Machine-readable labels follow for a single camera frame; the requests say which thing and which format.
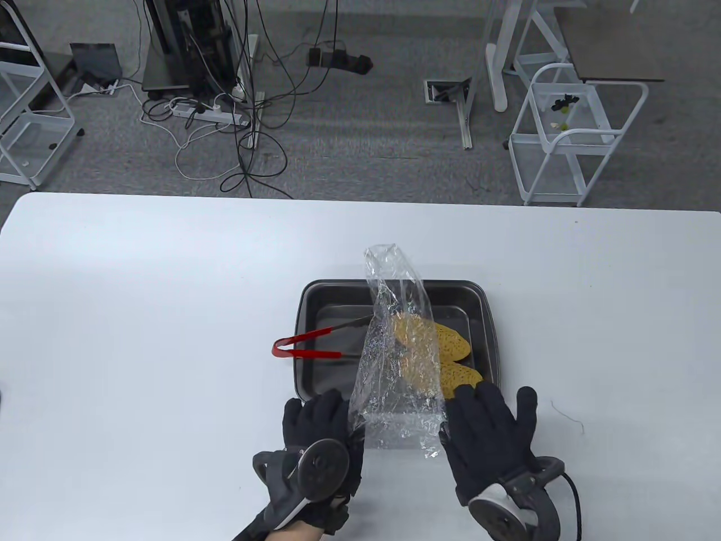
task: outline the white cable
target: white cable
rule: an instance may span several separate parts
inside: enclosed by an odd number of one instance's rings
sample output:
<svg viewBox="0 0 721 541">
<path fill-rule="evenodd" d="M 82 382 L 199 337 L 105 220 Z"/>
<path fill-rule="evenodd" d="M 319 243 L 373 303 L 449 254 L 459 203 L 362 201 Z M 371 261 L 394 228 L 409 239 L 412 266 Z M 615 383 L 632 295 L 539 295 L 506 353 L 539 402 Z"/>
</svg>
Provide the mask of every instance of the white cable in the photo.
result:
<svg viewBox="0 0 721 541">
<path fill-rule="evenodd" d="M 163 131 L 166 131 L 166 132 L 172 137 L 173 142 L 175 142 L 175 146 L 178 147 L 178 150 L 177 150 L 177 152 L 175 153 L 175 159 L 174 159 L 175 169 L 177 169 L 177 171 L 180 173 L 180 175 L 181 175 L 183 178 L 185 178 L 186 180 L 217 180 L 217 179 L 219 179 L 220 177 L 223 177 L 223 176 L 227 175 L 228 173 L 230 173 L 231 171 L 234 171 L 234 170 L 236 170 L 236 169 L 238 169 L 238 168 L 240 167 L 239 164 L 238 164 L 238 165 L 234 165 L 233 167 L 231 167 L 231 168 L 228 169 L 227 171 L 224 171 L 224 172 L 222 172 L 222 173 L 219 174 L 219 175 L 215 175 L 214 177 L 198 178 L 198 177 L 189 177 L 188 175 L 186 175 L 186 174 L 180 169 L 180 166 L 178 165 L 178 156 L 180 155 L 180 153 L 181 153 L 183 150 L 185 150 L 187 147 L 189 147 L 191 143 L 194 143 L 195 141 L 199 141 L 199 140 L 202 139 L 203 137 L 208 137 L 208 136 L 210 136 L 210 135 L 213 135 L 214 133 L 218 133 L 219 131 L 222 131 L 222 130 L 224 130 L 225 128 L 228 128 L 228 127 L 230 126 L 230 124 L 223 124 L 221 127 L 215 128 L 215 129 L 212 130 L 212 131 L 209 131 L 209 132 L 207 132 L 207 133 L 204 133 L 202 136 L 193 138 L 193 136 L 194 136 L 197 132 L 199 132 L 199 131 L 201 131 L 201 130 L 204 130 L 204 129 L 206 129 L 206 128 L 210 128 L 210 127 L 211 127 L 211 124 L 207 124 L 207 125 L 205 125 L 205 126 L 201 126 L 201 127 L 199 127 L 199 128 L 196 128 L 195 130 L 191 131 L 190 134 L 188 135 L 185 143 L 184 143 L 184 144 L 180 144 L 180 143 L 178 142 L 178 140 L 176 139 L 175 135 L 173 134 L 173 132 L 171 132 L 168 128 L 166 128 L 165 126 L 161 126 L 160 124 L 156 124 L 155 122 L 148 122 L 147 120 L 145 120 L 145 111 L 142 110 L 142 109 L 143 109 L 143 102 L 142 102 L 141 99 L 138 97 L 138 95 L 137 95 L 137 93 L 136 93 L 136 91 L 135 91 L 135 88 L 134 88 L 132 85 L 128 85 L 128 86 L 129 86 L 129 87 L 131 88 L 131 90 L 133 91 L 133 96 L 135 96 L 136 101 L 137 101 L 138 104 L 140 104 L 140 106 L 141 106 L 141 115 L 140 115 L 140 118 L 139 118 L 140 122 L 141 122 L 142 124 L 147 124 L 148 126 L 156 126 L 157 128 L 160 128 L 160 129 L 162 129 Z M 236 114 L 236 112 L 235 112 L 235 104 L 233 104 L 233 115 L 235 115 L 235 114 Z"/>
<path fill-rule="evenodd" d="M 221 177 L 224 177 L 224 176 L 227 175 L 228 173 L 230 173 L 230 172 L 232 172 L 232 171 L 234 171 L 234 170 L 236 170 L 236 169 L 238 169 L 238 168 L 240 167 L 239 164 L 238 164 L 238 165 L 234 165 L 233 167 L 231 167 L 231 168 L 228 169 L 227 171 L 224 171 L 224 172 L 222 172 L 222 173 L 219 174 L 219 175 L 215 175 L 214 177 L 204 177 L 204 178 L 203 178 L 203 177 L 189 177 L 188 175 L 186 175 L 186 174 L 180 169 L 180 165 L 178 164 L 178 158 L 180 157 L 180 153 L 181 153 L 182 151 L 186 150 L 186 148 L 189 147 L 191 143 L 195 143 L 196 141 L 199 141 L 199 140 L 201 140 L 201 139 L 204 138 L 204 137 L 208 137 L 208 136 L 213 135 L 214 133 L 218 133 L 219 131 L 222 131 L 222 130 L 228 128 L 229 126 L 231 126 L 231 124 L 230 124 L 230 123 L 228 123 L 228 124 L 223 124 L 223 125 L 221 125 L 219 128 L 215 128 L 215 129 L 212 130 L 212 131 L 209 131 L 209 132 L 207 132 L 207 133 L 204 133 L 204 134 L 201 135 L 201 136 L 198 136 L 198 137 L 193 138 L 193 136 L 194 136 L 197 132 L 202 131 L 202 130 L 205 130 L 205 129 L 210 128 L 210 127 L 213 127 L 212 124 L 206 124 L 206 125 L 204 125 L 204 126 L 200 126 L 199 128 L 196 128 L 195 130 L 191 131 L 191 132 L 188 134 L 188 137 L 187 137 L 187 139 L 185 140 L 185 143 L 180 144 L 180 143 L 178 142 L 177 138 L 175 137 L 175 135 L 173 134 L 173 132 L 171 132 L 168 128 L 166 128 L 165 126 L 161 126 L 160 124 L 157 124 L 157 123 L 155 123 L 155 122 L 148 122 L 147 120 L 145 120 L 146 113 L 145 113 L 145 110 L 143 110 L 143 102 L 142 102 L 141 99 L 138 97 L 138 94 L 137 94 L 137 92 L 136 92 L 136 90 L 135 90 L 135 87 L 134 87 L 132 84 L 130 84 L 130 83 L 121 84 L 121 85 L 118 86 L 118 87 L 108 88 L 108 89 L 104 89 L 104 90 L 96 90 L 96 91 L 93 91 L 93 92 L 76 92 L 75 94 L 71 94 L 70 96 L 68 96 L 68 97 L 66 98 L 66 100 L 67 100 L 67 101 L 70 101 L 70 100 L 72 100 L 73 98 L 78 97 L 78 96 L 81 96 L 81 95 L 107 94 L 107 93 L 110 92 L 111 90 L 120 90 L 121 88 L 130 88 L 130 90 L 133 91 L 133 96 L 135 97 L 136 101 L 138 102 L 138 104 L 140 105 L 140 108 L 141 108 L 141 114 L 140 114 L 140 118 L 139 118 L 138 120 L 139 120 L 142 124 L 146 124 L 146 125 L 148 125 L 148 126 L 155 126 L 156 128 L 160 128 L 160 129 L 162 129 L 163 131 L 165 131 L 166 133 L 168 133 L 168 135 L 170 135 L 170 136 L 172 137 L 173 142 L 175 143 L 175 146 L 178 147 L 178 150 L 177 150 L 177 152 L 175 153 L 175 159 L 174 159 L 175 169 L 177 169 L 177 171 L 180 173 L 180 175 L 181 175 L 183 178 L 185 178 L 186 180 L 217 180 L 217 179 L 219 179 L 219 178 L 221 178 Z M 213 105 L 208 105 L 207 103 L 203 103 L 203 102 L 201 102 L 201 101 L 198 101 L 198 103 L 201 104 L 201 105 L 206 106 L 208 109 L 214 109 L 214 105 L 217 103 L 218 98 L 219 98 L 220 96 L 223 96 L 223 95 L 224 95 L 224 93 L 223 93 L 223 94 L 218 94 L 218 95 L 215 97 L 215 99 L 213 100 Z M 175 103 L 176 103 L 177 101 L 182 101 L 182 100 L 188 100 L 188 98 L 184 98 L 184 97 L 174 97 L 172 100 L 170 100 L 168 103 L 166 103 L 166 104 L 164 105 L 163 109 L 164 109 L 164 110 L 172 110 L 172 109 L 174 108 L 174 106 L 175 106 Z M 38 111 L 33 111 L 33 112 L 34 112 L 34 113 L 62 113 L 64 110 L 65 110 L 65 109 L 63 108 L 63 109 L 57 109 L 57 110 L 38 110 Z M 236 115 L 235 101 L 233 101 L 233 118 L 235 117 L 235 115 Z"/>
<path fill-rule="evenodd" d="M 193 37 L 193 34 L 189 32 L 187 36 L 190 38 L 190 40 L 193 42 L 193 45 L 195 45 L 195 48 L 198 49 L 198 53 L 200 54 L 200 59 L 203 61 L 203 65 L 205 66 L 205 70 L 208 72 L 208 75 L 211 76 L 211 79 L 216 84 L 216 87 L 218 87 L 219 90 L 223 90 L 223 87 L 216 81 L 216 78 L 213 76 L 213 72 L 208 67 L 208 63 L 205 62 L 205 55 L 203 54 L 203 51 L 200 49 L 200 45 L 198 45 L 198 42 L 195 41 L 195 38 Z"/>
<path fill-rule="evenodd" d="M 72 100 L 78 96 L 90 96 L 91 94 L 107 94 L 108 92 L 113 92 L 115 90 L 119 90 L 121 88 L 126 88 L 129 86 L 130 86 L 130 83 L 126 83 L 126 84 L 121 84 L 118 87 L 111 86 L 110 88 L 104 88 L 102 90 L 93 90 L 91 92 L 80 91 L 80 92 L 76 92 L 75 94 L 70 94 L 68 97 L 65 98 L 65 101 L 69 102 L 70 100 Z M 33 111 L 33 112 L 38 113 L 38 114 L 46 114 L 46 113 L 62 113 L 63 111 L 65 111 L 64 107 L 61 109 L 41 109 L 41 110 L 37 110 L 37 111 Z"/>
</svg>

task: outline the white desk leg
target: white desk leg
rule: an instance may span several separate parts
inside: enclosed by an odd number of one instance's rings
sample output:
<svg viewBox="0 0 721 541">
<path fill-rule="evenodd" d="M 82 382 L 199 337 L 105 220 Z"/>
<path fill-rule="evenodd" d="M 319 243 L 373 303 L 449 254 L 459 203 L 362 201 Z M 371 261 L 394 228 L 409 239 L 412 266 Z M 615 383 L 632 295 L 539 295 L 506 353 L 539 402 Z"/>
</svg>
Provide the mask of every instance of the white desk leg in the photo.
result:
<svg viewBox="0 0 721 541">
<path fill-rule="evenodd" d="M 503 67 L 508 57 L 510 40 L 516 29 L 522 3 L 523 0 L 508 0 L 498 35 L 498 43 L 486 45 L 486 68 L 493 92 L 493 107 L 499 113 L 503 113 L 508 108 L 508 98 L 505 96 L 505 87 L 503 86 Z"/>
</svg>

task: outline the white wire rack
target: white wire rack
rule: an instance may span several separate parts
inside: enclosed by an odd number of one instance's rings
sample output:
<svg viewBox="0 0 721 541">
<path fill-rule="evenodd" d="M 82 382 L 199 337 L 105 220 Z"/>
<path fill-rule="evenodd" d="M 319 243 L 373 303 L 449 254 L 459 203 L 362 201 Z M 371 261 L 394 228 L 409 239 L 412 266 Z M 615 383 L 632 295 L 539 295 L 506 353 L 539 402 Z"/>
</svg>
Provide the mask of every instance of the white wire rack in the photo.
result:
<svg viewBox="0 0 721 541">
<path fill-rule="evenodd" d="M 37 66 L 0 61 L 0 181 L 40 186 L 73 140 L 75 117 L 50 75 L 27 29 L 10 5 L 0 1 L 25 45 L 0 42 L 0 48 L 31 53 Z M 65 117 L 34 113 L 30 103 L 50 85 Z"/>
<path fill-rule="evenodd" d="M 559 83 L 558 71 L 574 71 L 571 63 L 552 63 L 541 67 L 533 76 L 508 140 L 513 171 L 523 204 L 575 203 L 583 205 L 591 188 L 598 181 L 628 128 L 648 97 L 643 82 L 589 81 Z M 539 82 L 548 72 L 553 82 Z M 639 87 L 640 98 L 621 128 L 612 128 L 598 96 L 598 85 L 629 85 Z M 578 101 L 554 111 L 552 104 L 572 96 Z M 521 133 L 521 121 L 530 108 L 535 133 Z M 600 156 L 589 181 L 586 182 L 578 156 Z"/>
</svg>

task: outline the forearm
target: forearm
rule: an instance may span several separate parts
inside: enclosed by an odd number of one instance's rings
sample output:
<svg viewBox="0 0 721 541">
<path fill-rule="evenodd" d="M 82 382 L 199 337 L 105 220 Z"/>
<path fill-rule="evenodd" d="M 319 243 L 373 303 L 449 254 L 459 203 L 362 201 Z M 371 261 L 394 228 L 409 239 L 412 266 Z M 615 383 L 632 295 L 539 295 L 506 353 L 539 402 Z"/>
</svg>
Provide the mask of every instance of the forearm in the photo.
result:
<svg viewBox="0 0 721 541">
<path fill-rule="evenodd" d="M 323 530 L 297 521 L 268 535 L 266 541 L 319 541 Z"/>
</svg>

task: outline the round disc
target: round disc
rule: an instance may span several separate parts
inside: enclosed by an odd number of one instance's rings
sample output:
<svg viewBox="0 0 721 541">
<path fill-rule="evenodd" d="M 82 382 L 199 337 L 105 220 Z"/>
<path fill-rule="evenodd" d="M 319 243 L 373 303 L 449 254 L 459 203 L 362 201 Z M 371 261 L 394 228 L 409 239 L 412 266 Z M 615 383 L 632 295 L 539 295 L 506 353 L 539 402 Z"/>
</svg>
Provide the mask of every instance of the round disc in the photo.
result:
<svg viewBox="0 0 721 541">
<path fill-rule="evenodd" d="M 528 541 L 526 526 L 514 515 L 491 501 L 475 500 L 469 505 L 471 515 L 497 541 Z"/>
<path fill-rule="evenodd" d="M 345 480 L 350 458 L 345 445 L 334 439 L 312 444 L 298 462 L 298 486 L 310 501 L 333 496 Z"/>
</svg>

